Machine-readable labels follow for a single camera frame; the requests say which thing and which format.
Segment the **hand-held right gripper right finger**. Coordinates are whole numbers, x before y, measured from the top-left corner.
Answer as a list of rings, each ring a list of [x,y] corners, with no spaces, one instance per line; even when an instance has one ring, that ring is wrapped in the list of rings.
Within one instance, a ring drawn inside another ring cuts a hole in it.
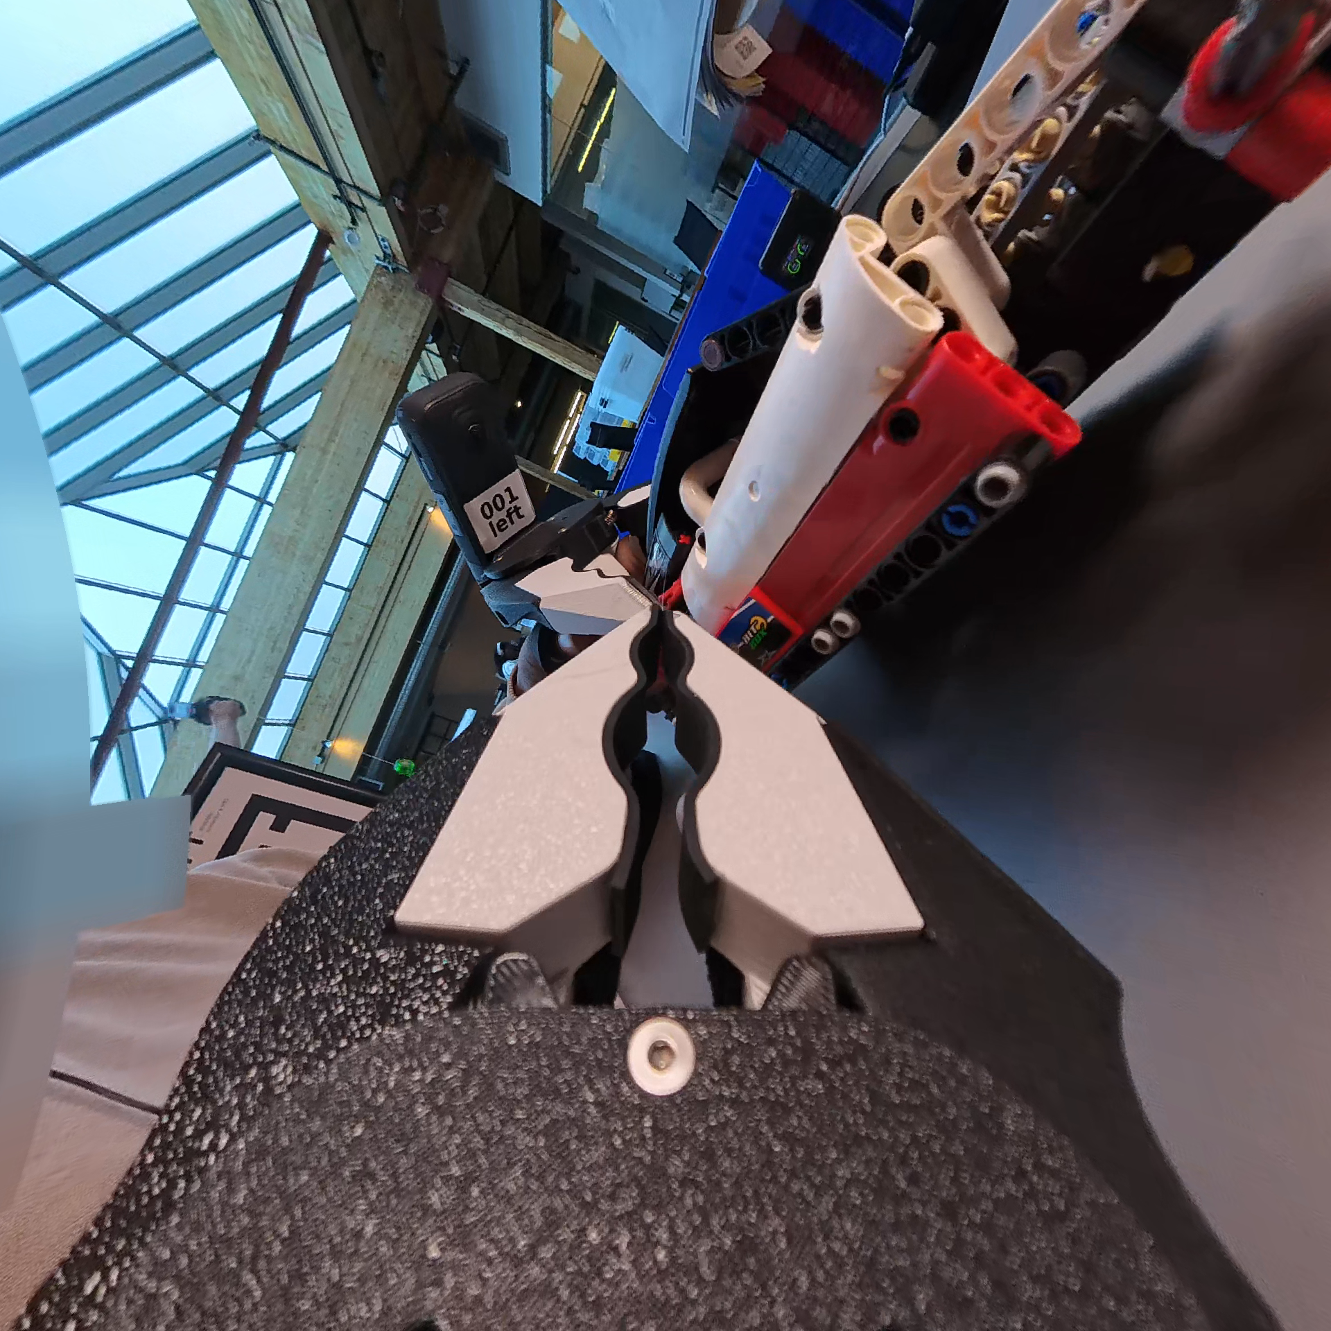
[[[761,1004],[798,955],[923,938],[926,922],[821,718],[671,615],[680,905],[691,939]]]

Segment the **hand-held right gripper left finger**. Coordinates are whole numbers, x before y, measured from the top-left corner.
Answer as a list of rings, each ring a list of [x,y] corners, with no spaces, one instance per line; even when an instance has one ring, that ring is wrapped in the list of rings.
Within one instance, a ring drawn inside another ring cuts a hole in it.
[[[395,913],[400,933],[528,954],[560,984],[595,955],[623,960],[658,827],[657,667],[646,610],[504,710]]]

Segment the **framed marker sign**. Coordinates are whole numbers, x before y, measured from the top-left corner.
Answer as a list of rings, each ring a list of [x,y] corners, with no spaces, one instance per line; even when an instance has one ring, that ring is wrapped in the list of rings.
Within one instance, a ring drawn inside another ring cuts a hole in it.
[[[254,849],[324,856],[382,794],[281,759],[216,743],[192,775],[189,867]]]

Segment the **lego car model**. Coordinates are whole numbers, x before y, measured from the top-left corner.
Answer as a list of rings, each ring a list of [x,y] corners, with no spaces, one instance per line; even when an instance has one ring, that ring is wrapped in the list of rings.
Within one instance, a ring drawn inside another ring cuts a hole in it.
[[[813,280],[709,334],[646,585],[794,688],[1081,439],[1088,383],[1302,195],[1328,3],[1053,3]]]

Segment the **small black display device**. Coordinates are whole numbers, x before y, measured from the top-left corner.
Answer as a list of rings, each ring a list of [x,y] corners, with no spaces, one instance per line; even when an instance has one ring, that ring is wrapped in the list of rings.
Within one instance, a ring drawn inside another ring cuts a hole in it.
[[[787,291],[807,287],[817,277],[840,220],[839,209],[818,195],[793,190],[760,258],[760,272]]]

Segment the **person's left hand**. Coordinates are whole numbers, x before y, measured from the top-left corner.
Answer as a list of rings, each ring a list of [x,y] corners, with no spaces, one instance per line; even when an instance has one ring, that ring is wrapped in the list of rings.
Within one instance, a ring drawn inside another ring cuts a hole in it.
[[[519,695],[554,675],[563,664],[585,651],[595,638],[588,635],[558,634],[552,627],[538,624],[525,634],[522,645],[500,643],[498,673],[501,688],[495,711],[504,710]]]

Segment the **person's beige sweatshirt torso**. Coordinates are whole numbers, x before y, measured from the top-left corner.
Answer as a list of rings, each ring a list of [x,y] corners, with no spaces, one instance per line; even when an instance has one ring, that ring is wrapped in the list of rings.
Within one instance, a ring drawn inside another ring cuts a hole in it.
[[[110,1201],[208,1012],[321,854],[260,848],[188,876],[183,905],[78,939],[54,1068],[2,1218],[4,1326]]]

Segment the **small parts drawer cabinet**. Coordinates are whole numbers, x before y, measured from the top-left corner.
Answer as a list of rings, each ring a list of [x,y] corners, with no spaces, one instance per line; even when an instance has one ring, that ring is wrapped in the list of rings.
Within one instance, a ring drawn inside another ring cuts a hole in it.
[[[715,187],[737,198],[755,165],[832,206],[883,122],[909,1],[747,3],[771,46],[737,112]]]

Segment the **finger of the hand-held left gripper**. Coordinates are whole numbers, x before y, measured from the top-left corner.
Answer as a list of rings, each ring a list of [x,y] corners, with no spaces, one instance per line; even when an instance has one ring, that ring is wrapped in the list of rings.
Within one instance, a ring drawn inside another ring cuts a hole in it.
[[[653,605],[617,556],[596,556],[584,569],[566,556],[538,569],[538,608],[557,634],[606,635]]]

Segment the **blue storage bin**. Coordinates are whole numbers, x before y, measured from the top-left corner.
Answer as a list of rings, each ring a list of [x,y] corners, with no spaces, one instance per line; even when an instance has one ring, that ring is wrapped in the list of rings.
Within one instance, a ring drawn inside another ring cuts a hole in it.
[[[685,374],[703,363],[701,347],[709,334],[790,293],[760,272],[760,260],[793,190],[766,165],[752,168],[642,409],[619,489],[653,478],[677,391]]]

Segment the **skylight window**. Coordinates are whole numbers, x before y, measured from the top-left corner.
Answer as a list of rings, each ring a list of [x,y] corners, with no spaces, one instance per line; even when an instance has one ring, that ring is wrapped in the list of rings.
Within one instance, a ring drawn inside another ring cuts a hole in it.
[[[72,547],[96,800],[210,694],[351,776],[449,537],[401,432],[489,168],[435,3],[4,3],[4,331]]]

